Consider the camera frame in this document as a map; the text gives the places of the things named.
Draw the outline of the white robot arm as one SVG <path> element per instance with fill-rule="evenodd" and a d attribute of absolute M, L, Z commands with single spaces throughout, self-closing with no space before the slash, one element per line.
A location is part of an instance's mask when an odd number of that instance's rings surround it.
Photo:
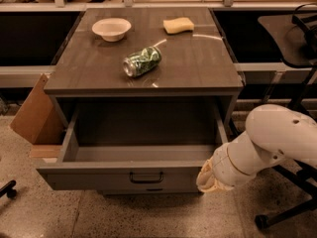
<path fill-rule="evenodd" d="M 258 172 L 287 159 L 317 167 L 317 123 L 288 108 L 265 104 L 253 109 L 246 130 L 218 147 L 200 170 L 196 185 L 202 192 L 231 190 Z"/>

